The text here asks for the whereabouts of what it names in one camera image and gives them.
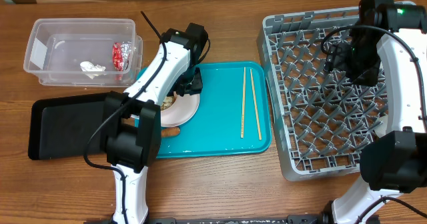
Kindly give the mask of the white tissue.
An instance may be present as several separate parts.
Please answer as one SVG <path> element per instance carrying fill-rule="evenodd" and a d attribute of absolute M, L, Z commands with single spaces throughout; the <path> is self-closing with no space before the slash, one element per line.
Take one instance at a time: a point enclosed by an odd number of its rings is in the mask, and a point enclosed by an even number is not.
<path fill-rule="evenodd" d="M 98 77 L 99 74 L 91 74 L 91 72 L 104 72 L 106 67 L 100 65 L 94 65 L 90 61 L 83 61 L 80 63 L 81 70 L 90 78 L 94 79 Z"/>

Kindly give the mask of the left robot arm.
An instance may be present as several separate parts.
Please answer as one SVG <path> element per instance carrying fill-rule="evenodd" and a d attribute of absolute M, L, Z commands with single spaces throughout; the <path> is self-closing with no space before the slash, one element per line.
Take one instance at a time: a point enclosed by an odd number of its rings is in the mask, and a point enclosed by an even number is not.
<path fill-rule="evenodd" d="M 116 210 L 112 223 L 144 223 L 147 168 L 161 144 L 161 105 L 174 93 L 201 93 L 198 64 L 210 40 L 204 26 L 190 23 L 185 31 L 168 29 L 160 37 L 155 59 L 123 93 L 107 95 L 100 148 L 115 176 Z"/>

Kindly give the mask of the pink plate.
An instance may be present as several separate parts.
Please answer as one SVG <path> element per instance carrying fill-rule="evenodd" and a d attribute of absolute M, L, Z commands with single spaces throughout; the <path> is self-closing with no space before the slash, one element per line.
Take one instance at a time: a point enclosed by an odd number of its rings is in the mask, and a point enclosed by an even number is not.
<path fill-rule="evenodd" d="M 161 126 L 177 127 L 189 121 L 196 113 L 200 95 L 184 95 L 183 97 L 174 93 L 175 103 L 164 111 L 161 110 Z"/>

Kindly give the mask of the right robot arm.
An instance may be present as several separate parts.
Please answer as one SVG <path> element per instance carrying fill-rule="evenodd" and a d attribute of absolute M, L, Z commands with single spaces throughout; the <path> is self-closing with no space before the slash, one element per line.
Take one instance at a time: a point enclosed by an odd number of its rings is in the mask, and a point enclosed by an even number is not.
<path fill-rule="evenodd" d="M 385 74 L 386 132 L 363 148 L 360 176 L 331 201 L 320 223 L 377 223 L 377 210 L 426 186 L 426 10 L 394 0 L 361 0 L 350 43 L 322 45 L 324 69 L 372 87 Z"/>

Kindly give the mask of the red foil wrapper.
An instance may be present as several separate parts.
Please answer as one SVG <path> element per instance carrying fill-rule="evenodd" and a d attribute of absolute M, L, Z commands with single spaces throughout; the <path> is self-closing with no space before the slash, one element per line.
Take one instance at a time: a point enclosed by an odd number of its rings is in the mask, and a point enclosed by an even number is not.
<path fill-rule="evenodd" d="M 132 51 L 130 41 L 115 42 L 112 49 L 113 66 L 117 71 L 125 71 L 129 65 L 129 57 Z"/>

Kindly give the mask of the rice and food scraps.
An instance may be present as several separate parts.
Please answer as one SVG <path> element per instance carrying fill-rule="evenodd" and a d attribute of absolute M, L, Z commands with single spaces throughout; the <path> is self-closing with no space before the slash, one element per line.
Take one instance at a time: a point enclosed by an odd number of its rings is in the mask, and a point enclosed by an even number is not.
<path fill-rule="evenodd" d="M 169 109 L 175 103 L 175 100 L 175 96 L 166 97 L 162 102 L 161 110 L 164 111 L 166 109 Z"/>

